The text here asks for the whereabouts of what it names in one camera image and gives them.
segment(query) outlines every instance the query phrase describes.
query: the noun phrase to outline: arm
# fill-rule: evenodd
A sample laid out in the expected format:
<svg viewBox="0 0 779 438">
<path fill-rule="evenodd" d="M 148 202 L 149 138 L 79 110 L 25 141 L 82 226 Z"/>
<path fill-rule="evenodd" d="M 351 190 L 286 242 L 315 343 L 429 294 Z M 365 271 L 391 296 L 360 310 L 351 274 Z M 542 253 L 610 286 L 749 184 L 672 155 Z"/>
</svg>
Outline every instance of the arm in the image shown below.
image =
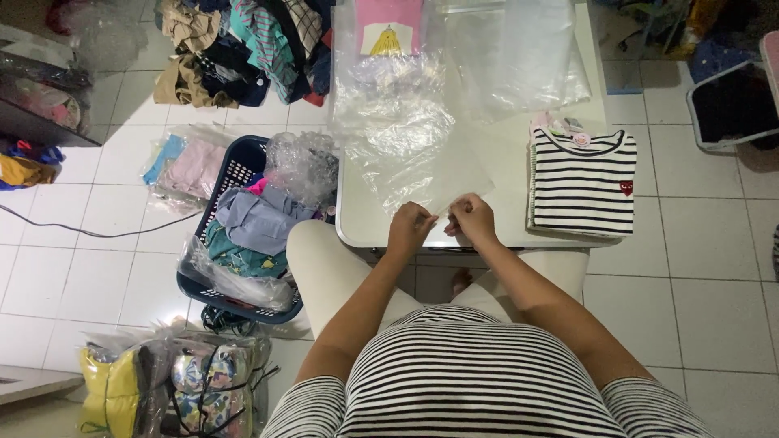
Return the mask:
<svg viewBox="0 0 779 438">
<path fill-rule="evenodd" d="M 581 304 L 525 264 L 495 235 L 492 209 L 474 194 L 452 206 L 446 228 L 474 244 L 530 324 L 554 334 L 573 351 L 600 390 L 624 376 L 652 375 Z"/>
<path fill-rule="evenodd" d="M 379 330 L 397 277 L 437 220 L 416 203 L 406 203 L 398 210 L 389 227 L 386 255 L 322 330 L 295 383 L 316 376 L 347 381 L 360 351 Z"/>
</svg>

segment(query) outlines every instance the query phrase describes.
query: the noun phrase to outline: blue laundry basket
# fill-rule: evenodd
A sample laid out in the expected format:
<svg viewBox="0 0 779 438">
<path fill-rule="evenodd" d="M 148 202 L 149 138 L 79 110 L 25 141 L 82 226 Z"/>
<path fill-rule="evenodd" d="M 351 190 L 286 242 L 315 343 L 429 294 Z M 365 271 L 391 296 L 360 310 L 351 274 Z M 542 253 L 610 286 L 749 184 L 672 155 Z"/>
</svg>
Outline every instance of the blue laundry basket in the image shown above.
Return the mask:
<svg viewBox="0 0 779 438">
<path fill-rule="evenodd" d="M 217 184 L 214 186 L 211 199 L 208 201 L 206 212 L 203 213 L 203 219 L 195 231 L 195 235 L 201 242 L 206 241 L 206 227 L 213 221 L 217 215 L 217 200 L 222 196 L 225 190 L 230 187 L 243 187 L 246 182 L 254 175 L 265 170 L 265 145 L 268 139 L 258 136 L 243 136 L 235 140 L 227 149 L 222 162 L 222 169 L 217 178 Z M 265 324 L 282 324 L 291 320 L 303 308 L 303 301 L 297 288 L 294 290 L 292 308 L 289 312 L 277 312 L 276 310 L 264 309 L 262 307 L 252 306 L 248 303 L 238 301 L 198 283 L 181 273 L 176 273 L 178 288 L 189 298 L 196 299 L 218 309 L 227 310 L 230 313 L 259 321 Z"/>
</svg>

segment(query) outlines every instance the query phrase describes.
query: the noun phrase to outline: electric cable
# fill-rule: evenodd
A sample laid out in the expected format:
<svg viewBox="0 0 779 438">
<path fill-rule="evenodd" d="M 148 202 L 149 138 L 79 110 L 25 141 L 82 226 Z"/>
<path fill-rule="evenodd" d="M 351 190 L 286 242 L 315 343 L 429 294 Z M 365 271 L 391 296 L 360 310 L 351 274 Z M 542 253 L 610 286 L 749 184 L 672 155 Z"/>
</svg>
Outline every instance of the electric cable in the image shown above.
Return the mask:
<svg viewBox="0 0 779 438">
<path fill-rule="evenodd" d="M 133 232 L 130 232 L 130 233 L 123 233 L 123 234 L 120 234 L 120 235 L 102 235 L 102 234 L 97 234 L 95 232 L 82 230 L 81 228 L 69 227 L 68 225 L 63 225 L 63 224 L 38 224 L 36 222 L 31 221 L 30 219 L 27 219 L 26 217 L 22 216 L 21 214 L 18 214 L 14 210 L 11 210 L 10 208 L 8 208 L 8 207 L 6 207 L 4 205 L 0 205 L 0 210 L 7 211 L 8 213 L 13 214 L 14 216 L 18 217 L 22 221 L 25 221 L 26 223 L 31 224 L 31 225 L 35 225 L 36 227 L 61 227 L 61 228 L 64 228 L 66 230 L 77 231 L 77 232 L 85 234 L 85 235 L 89 235 L 89 236 L 92 236 L 92 237 L 99 237 L 99 238 L 117 238 L 117 237 L 124 237 L 126 235 L 139 235 L 139 234 L 143 234 L 143 233 L 148 233 L 148 232 L 156 231 L 156 230 L 159 230 L 159 229 L 162 229 L 162 228 L 165 228 L 165 227 L 169 227 L 169 226 L 171 226 L 173 224 L 177 224 L 179 222 L 186 221 L 187 219 L 190 219 L 192 217 L 195 217 L 195 216 L 198 216 L 198 215 L 202 214 L 202 213 L 190 214 L 189 216 L 183 217 L 181 219 L 178 219 L 177 221 L 173 221 L 173 222 L 171 222 L 169 224 L 165 224 L 165 225 L 160 225 L 159 227 L 151 228 L 151 229 L 148 229 L 148 230 L 133 231 Z"/>
</svg>

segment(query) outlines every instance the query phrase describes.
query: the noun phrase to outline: yellow graphic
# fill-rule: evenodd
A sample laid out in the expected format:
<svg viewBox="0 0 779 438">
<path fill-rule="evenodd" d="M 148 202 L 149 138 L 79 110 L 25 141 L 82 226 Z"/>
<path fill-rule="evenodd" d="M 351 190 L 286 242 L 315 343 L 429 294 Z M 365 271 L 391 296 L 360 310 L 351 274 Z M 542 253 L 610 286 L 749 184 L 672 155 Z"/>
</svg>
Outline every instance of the yellow graphic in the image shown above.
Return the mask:
<svg viewBox="0 0 779 438">
<path fill-rule="evenodd" d="M 379 39 L 371 49 L 371 56 L 374 55 L 400 55 L 400 42 L 397 40 L 397 34 L 392 30 L 392 27 L 387 25 L 387 28 L 379 35 Z"/>
</svg>

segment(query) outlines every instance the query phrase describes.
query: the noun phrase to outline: leg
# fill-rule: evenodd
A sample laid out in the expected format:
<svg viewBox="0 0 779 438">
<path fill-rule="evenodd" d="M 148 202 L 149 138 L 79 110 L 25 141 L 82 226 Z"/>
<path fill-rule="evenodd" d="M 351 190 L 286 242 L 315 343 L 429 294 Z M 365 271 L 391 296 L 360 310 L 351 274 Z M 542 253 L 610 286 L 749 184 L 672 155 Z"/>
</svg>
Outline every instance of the leg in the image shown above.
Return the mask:
<svg viewBox="0 0 779 438">
<path fill-rule="evenodd" d="M 371 272 L 371 267 L 338 239 L 335 227 L 321 221 L 303 221 L 292 228 L 287 260 L 315 339 Z M 421 308 L 417 300 L 396 289 L 382 328 Z"/>
<path fill-rule="evenodd" d="M 539 274 L 558 288 L 582 302 L 584 276 L 590 252 L 587 249 L 529 249 L 517 254 Z M 524 322 L 498 278 L 488 271 L 466 288 L 452 304 L 468 306 L 488 313 L 501 321 Z"/>
</svg>

